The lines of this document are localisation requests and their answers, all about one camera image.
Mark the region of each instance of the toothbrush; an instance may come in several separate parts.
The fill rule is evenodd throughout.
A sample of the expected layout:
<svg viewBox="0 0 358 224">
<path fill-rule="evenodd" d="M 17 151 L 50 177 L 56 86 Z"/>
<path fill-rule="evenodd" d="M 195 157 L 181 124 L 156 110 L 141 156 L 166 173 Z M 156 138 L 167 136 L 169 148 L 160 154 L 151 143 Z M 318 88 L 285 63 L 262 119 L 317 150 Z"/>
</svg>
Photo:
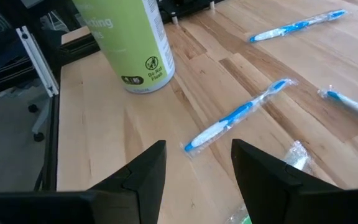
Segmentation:
<svg viewBox="0 0 358 224">
<path fill-rule="evenodd" d="M 281 35 L 289 34 L 294 31 L 302 30 L 302 29 L 304 29 L 308 26 L 311 26 L 313 24 L 318 24 L 321 22 L 332 21 L 332 20 L 338 19 L 346 13 L 347 13 L 347 11 L 344 9 L 325 12 L 320 15 L 313 16 L 311 18 L 307 18 L 307 19 L 299 21 L 299 22 L 295 22 L 293 24 L 285 25 L 283 27 L 279 27 L 279 28 L 272 29 L 267 32 L 263 32 L 261 34 L 255 35 L 255 36 L 251 37 L 249 39 L 249 41 L 257 42 L 257 41 L 267 40 L 267 39 L 271 39 L 271 38 L 278 37 Z"/>
<path fill-rule="evenodd" d="M 358 113 L 358 102 L 344 96 L 336 91 L 328 90 L 328 91 L 319 91 L 320 95 L 323 97 L 330 98 L 335 102 L 338 102 Z"/>
<path fill-rule="evenodd" d="M 232 128 L 235 123 L 240 122 L 242 118 L 245 118 L 248 114 L 255 111 L 259 105 L 263 104 L 267 100 L 266 98 L 268 96 L 275 95 L 288 85 L 292 85 L 294 83 L 295 82 L 289 78 L 284 78 L 273 83 L 264 93 L 254 98 L 253 100 L 248 101 L 246 104 L 238 107 L 231 114 L 213 124 L 197 137 L 195 137 L 185 146 L 185 151 L 191 152 L 209 140 L 214 139 L 218 136 L 218 134 L 221 134 L 224 131 Z"/>
</svg>

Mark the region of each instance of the wood grain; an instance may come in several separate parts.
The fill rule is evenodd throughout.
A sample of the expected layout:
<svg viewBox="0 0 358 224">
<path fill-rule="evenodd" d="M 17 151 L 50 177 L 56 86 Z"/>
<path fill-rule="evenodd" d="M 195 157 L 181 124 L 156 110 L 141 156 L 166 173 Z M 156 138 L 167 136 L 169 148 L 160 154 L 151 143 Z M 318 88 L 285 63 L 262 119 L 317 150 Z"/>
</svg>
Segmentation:
<svg viewBox="0 0 358 224">
<path fill-rule="evenodd" d="M 262 32 L 324 11 L 342 19 L 256 44 Z M 358 0 L 227 0 L 165 26 L 177 66 L 155 93 L 126 92 L 106 57 L 62 68 L 58 190 L 83 190 L 159 139 L 167 140 L 167 179 L 159 223 L 224 223 L 242 203 L 230 158 L 241 138 L 283 159 L 300 140 L 310 172 L 358 188 L 358 117 L 323 100 L 335 89 L 358 101 Z M 88 34 L 84 27 L 63 42 Z M 194 159 L 183 145 L 283 77 L 296 79 Z"/>
</svg>

